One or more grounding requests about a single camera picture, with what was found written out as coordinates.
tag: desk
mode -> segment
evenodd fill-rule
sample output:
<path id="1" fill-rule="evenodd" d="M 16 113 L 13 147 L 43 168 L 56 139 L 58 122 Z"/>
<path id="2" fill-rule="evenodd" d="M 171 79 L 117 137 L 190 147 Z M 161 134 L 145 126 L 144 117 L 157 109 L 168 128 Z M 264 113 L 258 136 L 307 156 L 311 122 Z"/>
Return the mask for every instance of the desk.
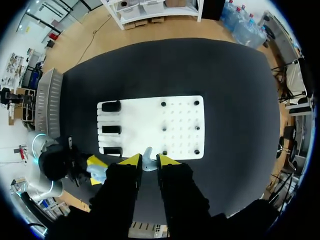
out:
<path id="1" fill-rule="evenodd" d="M 107 164 L 120 162 L 99 153 L 97 103 L 184 95 L 204 99 L 204 157 L 185 162 L 209 199 L 210 214 L 231 214 L 260 198 L 276 161 L 278 96 L 265 55 L 239 44 L 203 38 L 148 41 L 73 67 L 63 74 L 61 137 L 72 136 L 80 151 Z M 63 183 L 85 203 L 99 189 L 90 183 L 77 188 L 68 179 Z M 142 174 L 133 220 L 166 223 L 156 172 Z"/>
<path id="2" fill-rule="evenodd" d="M 33 96 L 35 95 L 35 90 L 32 89 L 27 89 L 27 88 L 20 88 L 18 87 L 15 91 L 15 94 L 26 94 L 26 93 L 31 93 Z M 8 118 L 8 124 L 9 126 L 12 126 L 15 124 L 16 119 L 21 119 L 22 121 L 25 122 L 33 122 L 33 116 L 31 115 L 32 118 L 26 116 L 26 108 L 23 107 L 22 103 L 21 104 L 12 104 L 9 108 L 9 118 Z"/>

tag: wooden floor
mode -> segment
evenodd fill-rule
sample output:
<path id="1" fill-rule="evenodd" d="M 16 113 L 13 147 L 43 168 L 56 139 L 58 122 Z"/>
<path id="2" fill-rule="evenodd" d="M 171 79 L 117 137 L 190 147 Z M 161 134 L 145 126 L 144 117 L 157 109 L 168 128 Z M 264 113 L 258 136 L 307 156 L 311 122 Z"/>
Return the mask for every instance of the wooden floor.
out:
<path id="1" fill-rule="evenodd" d="M 197 22 L 194 17 L 187 16 L 167 17 L 162 23 L 150 23 L 147 26 L 122 31 L 105 7 L 101 6 L 88 13 L 81 22 L 82 24 L 76 22 L 65 30 L 54 47 L 47 50 L 44 72 L 56 68 L 64 73 L 78 63 L 97 55 L 140 42 L 173 38 L 206 38 L 234 42 L 232 35 L 220 22 L 208 19 Z M 277 60 L 270 48 L 261 46 L 258 50 L 266 55 L 271 68 L 277 66 Z M 280 104 L 279 109 L 279 135 L 282 135 L 290 117 L 284 104 Z M 279 174 L 285 159 L 286 155 L 283 153 L 274 166 L 274 175 Z"/>

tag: water bottle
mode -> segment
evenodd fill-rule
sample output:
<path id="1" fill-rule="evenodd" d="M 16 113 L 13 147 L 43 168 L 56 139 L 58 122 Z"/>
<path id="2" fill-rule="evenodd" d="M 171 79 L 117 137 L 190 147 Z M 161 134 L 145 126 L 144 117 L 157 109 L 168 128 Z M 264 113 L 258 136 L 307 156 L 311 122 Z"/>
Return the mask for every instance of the water bottle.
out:
<path id="1" fill-rule="evenodd" d="M 257 31 L 257 42 L 255 48 L 260 47 L 264 42 L 267 40 L 267 33 L 266 33 L 266 28 L 262 26 L 258 31 Z"/>
<path id="2" fill-rule="evenodd" d="M 248 19 L 249 20 L 249 14 L 247 13 L 246 11 L 246 5 L 242 5 L 241 6 L 241 10 L 240 10 L 240 13 L 242 14 L 243 16 L 243 19 Z"/>
<path id="3" fill-rule="evenodd" d="M 241 20 L 243 20 L 243 16 L 240 13 L 241 8 L 237 7 L 235 12 L 227 15 L 224 20 L 224 26 L 230 31 L 233 32 L 235 30 L 235 26 Z"/>
<path id="4" fill-rule="evenodd" d="M 222 13 L 221 13 L 221 21 L 225 21 L 226 19 L 226 16 L 230 15 L 231 12 L 234 12 L 236 9 L 235 9 L 235 6 L 233 5 L 233 0 L 229 0 L 229 2 L 225 2 L 224 3 L 224 7 L 223 7 L 223 10 L 222 10 Z"/>
<path id="5" fill-rule="evenodd" d="M 257 44 L 258 32 L 254 20 L 251 18 L 248 21 L 240 21 L 234 28 L 232 33 L 235 41 L 238 44 L 254 48 Z"/>

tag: cardboard box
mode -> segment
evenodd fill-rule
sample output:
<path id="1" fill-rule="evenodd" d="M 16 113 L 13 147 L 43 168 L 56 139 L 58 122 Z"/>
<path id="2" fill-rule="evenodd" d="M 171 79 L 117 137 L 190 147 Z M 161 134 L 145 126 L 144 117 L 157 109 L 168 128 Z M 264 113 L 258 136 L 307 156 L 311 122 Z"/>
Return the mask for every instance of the cardboard box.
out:
<path id="1" fill-rule="evenodd" d="M 165 5 L 168 8 L 183 8 L 186 4 L 186 0 L 165 0 Z"/>

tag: white wall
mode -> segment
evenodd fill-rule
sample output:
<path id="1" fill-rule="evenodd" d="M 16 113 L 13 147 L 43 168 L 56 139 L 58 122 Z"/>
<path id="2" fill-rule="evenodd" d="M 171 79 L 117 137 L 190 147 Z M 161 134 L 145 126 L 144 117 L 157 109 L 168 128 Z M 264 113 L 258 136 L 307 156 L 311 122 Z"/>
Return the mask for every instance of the white wall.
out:
<path id="1" fill-rule="evenodd" d="M 0 107 L 0 181 L 4 190 L 10 188 L 13 179 L 25 176 L 25 165 L 23 163 L 3 164 L 3 162 L 20 162 L 19 153 L 14 149 L 27 142 L 27 129 L 21 120 L 16 120 L 13 126 L 8 125 L 8 110 Z"/>
<path id="2" fill-rule="evenodd" d="M 0 76 L 3 75 L 5 67 L 11 53 L 16 53 L 25 57 L 29 48 L 44 53 L 44 45 L 33 41 L 32 39 L 16 33 L 23 12 L 17 14 L 8 30 L 0 42 Z M 27 129 L 20 120 L 16 120 L 13 126 L 8 125 L 9 113 L 6 107 L 0 105 L 0 180 L 1 186 L 7 190 L 10 183 L 15 178 L 25 175 L 25 166 L 22 163 L 2 164 L 3 162 L 19 162 L 21 157 L 19 153 L 14 153 L 14 149 L 19 145 L 25 145 L 27 139 Z"/>
<path id="3" fill-rule="evenodd" d="M 291 38 L 294 39 L 296 43 L 298 43 L 294 32 L 288 24 L 287 20 L 270 0 L 233 0 L 233 4 L 236 6 L 241 6 L 242 4 L 244 4 L 246 11 L 249 14 L 253 14 L 253 19 L 256 22 L 259 22 L 264 14 L 264 11 L 268 10 L 281 22 L 283 27 L 290 34 Z"/>
<path id="4" fill-rule="evenodd" d="M 28 35 L 16 32 L 23 14 L 24 11 L 19 12 L 16 15 L 0 41 L 0 76 L 5 72 L 11 53 L 26 57 L 29 48 L 34 49 L 39 53 L 46 52 L 45 45 L 43 43 L 36 41 Z"/>

